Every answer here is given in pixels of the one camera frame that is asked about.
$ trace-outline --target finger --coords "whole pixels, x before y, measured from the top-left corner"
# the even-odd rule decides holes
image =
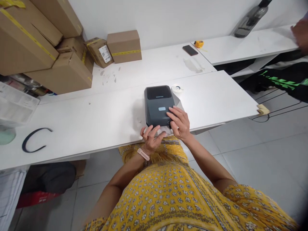
[[[173,108],[174,108],[175,110],[179,111],[179,112],[182,112],[183,115],[184,115],[184,117],[185,117],[185,119],[187,119],[187,120],[189,121],[188,115],[187,115],[186,112],[184,112],[182,109],[180,109],[179,107],[176,107],[176,106],[173,106]]]
[[[182,123],[185,123],[186,118],[185,118],[185,116],[182,112],[180,112],[180,111],[178,111],[178,110],[176,110],[172,107],[169,108],[169,111],[171,111],[173,114],[175,114],[181,120]]]
[[[179,130],[177,129],[177,125],[176,125],[176,123],[174,121],[171,121],[170,126],[171,126],[171,128],[173,130],[173,134],[176,137],[180,136]]]
[[[163,140],[163,138],[165,137],[166,132],[162,132],[161,134],[159,134],[158,137],[155,138],[154,142],[156,145],[159,145],[161,143],[161,141]]]
[[[142,127],[141,131],[140,131],[140,135],[143,137],[143,133],[144,133],[145,127]]]
[[[148,135],[149,135],[150,131],[152,130],[152,128],[153,128],[153,125],[148,127],[148,129],[145,131],[145,133],[143,134],[144,139],[148,139]]]
[[[157,125],[150,133],[149,133],[149,137],[154,138],[156,132],[160,129],[160,126]]]
[[[167,116],[169,116],[170,119],[172,119],[178,127],[184,126],[181,120],[178,117],[176,117],[174,114],[167,112]]]

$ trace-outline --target yellow patterned dress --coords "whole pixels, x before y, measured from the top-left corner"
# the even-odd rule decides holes
[[[120,147],[125,163],[141,144]],[[82,230],[290,230],[297,224],[262,192],[232,185],[221,194],[189,167],[174,137],[164,138],[151,160],[125,188],[107,218]]]

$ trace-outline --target watch strap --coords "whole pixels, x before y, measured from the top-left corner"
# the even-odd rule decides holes
[[[138,149],[137,153],[139,153],[139,154],[140,154],[143,158],[145,158],[147,161],[150,160],[150,157],[149,157],[147,154],[145,154],[144,151],[143,151],[141,148]]]

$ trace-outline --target person's hand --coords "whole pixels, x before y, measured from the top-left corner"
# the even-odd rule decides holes
[[[160,146],[160,143],[164,136],[166,135],[166,132],[162,132],[157,136],[156,138],[154,137],[156,132],[159,130],[160,126],[156,126],[153,129],[153,125],[148,127],[148,129],[145,131],[145,127],[143,127],[140,131],[140,135],[143,137],[145,144],[141,147],[141,149],[147,154],[151,155],[155,152],[155,150]]]
[[[308,21],[300,20],[294,27],[291,27],[296,42],[302,53],[308,54]]]
[[[187,113],[176,106],[173,106],[173,108],[170,107],[169,110],[172,113],[167,112],[167,116],[172,119],[170,125],[175,137],[182,141],[190,139],[192,134],[189,131],[189,119]]]

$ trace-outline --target smartphone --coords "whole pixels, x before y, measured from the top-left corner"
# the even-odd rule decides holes
[[[195,49],[192,48],[190,45],[184,46],[183,49],[184,49],[190,56],[193,56],[193,55],[197,55],[197,54],[198,54],[198,52],[195,51]]]

